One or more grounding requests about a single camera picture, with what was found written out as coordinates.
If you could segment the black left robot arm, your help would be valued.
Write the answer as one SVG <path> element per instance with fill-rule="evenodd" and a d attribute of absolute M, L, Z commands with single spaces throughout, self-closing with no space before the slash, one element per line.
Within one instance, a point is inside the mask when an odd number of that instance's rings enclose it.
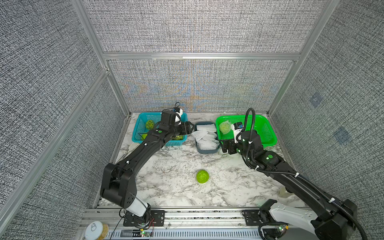
<path fill-rule="evenodd" d="M 192 124 L 182 121 L 183 113 L 179 107 L 162 111 L 161 120 L 132 153 L 104 168 L 101 197 L 132 214 L 138 220 L 139 228 L 151 222 L 151 206 L 137 197 L 136 176 L 147 161 L 172 138 L 193 132 Z"/>

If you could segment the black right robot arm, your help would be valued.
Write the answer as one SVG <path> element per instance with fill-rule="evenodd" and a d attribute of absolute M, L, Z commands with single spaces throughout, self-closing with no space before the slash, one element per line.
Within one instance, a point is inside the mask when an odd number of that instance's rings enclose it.
<path fill-rule="evenodd" d="M 277 201 L 268 200 L 260 207 L 260 231 L 263 226 L 288 224 L 306 230 L 320 240 L 348 240 L 354 231 L 359 231 L 363 240 L 368 239 L 357 220 L 356 204 L 328 194 L 293 169 L 280 155 L 265 150 L 255 130 L 239 132 L 234 139 L 221 140 L 220 144 L 225 153 L 240 154 L 247 167 L 279 182 L 311 208 L 309 212 L 286 209 Z"/>

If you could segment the custard apple in teal basket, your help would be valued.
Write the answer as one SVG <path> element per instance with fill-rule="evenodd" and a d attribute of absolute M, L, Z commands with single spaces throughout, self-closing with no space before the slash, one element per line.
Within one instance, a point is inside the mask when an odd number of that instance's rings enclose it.
<path fill-rule="evenodd" d="M 146 126 L 146 129 L 152 130 L 155 127 L 155 122 L 153 120 L 148 120 L 145 126 Z"/>

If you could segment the bright green plastic basket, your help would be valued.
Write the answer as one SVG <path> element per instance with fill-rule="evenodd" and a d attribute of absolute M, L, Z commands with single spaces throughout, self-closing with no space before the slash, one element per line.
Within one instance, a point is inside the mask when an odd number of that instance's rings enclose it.
<path fill-rule="evenodd" d="M 220 124 L 229 121 L 231 124 L 245 122 L 245 115 L 230 115 L 230 116 L 220 116 L 216 119 L 216 127 L 218 130 L 218 138 L 219 140 L 233 140 L 234 133 L 230 128 L 230 131 L 227 134 L 223 134 L 220 130 Z M 261 142 L 264 147 L 272 147 L 277 144 L 276 134 L 271 127 L 268 119 L 262 115 L 256 115 L 256 121 L 254 130 L 257 131 L 259 136 L 261 137 Z"/>

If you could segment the teal plastic basket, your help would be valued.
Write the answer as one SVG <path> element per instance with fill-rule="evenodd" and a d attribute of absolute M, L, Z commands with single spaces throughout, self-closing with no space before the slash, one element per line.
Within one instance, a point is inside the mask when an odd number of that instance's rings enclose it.
<path fill-rule="evenodd" d="M 148 112 L 148 113 L 139 114 L 139 117 L 137 119 L 134 131 L 133 131 L 133 136 L 132 136 L 132 141 L 134 143 L 141 144 L 143 140 L 146 138 L 149 130 L 146 129 L 145 124 L 148 120 L 153 120 L 156 124 L 161 120 L 161 112 Z M 186 140 L 187 140 L 187 135 L 185 135 L 184 139 L 181 141 L 170 140 L 169 142 L 166 143 L 166 147 L 181 146 Z"/>

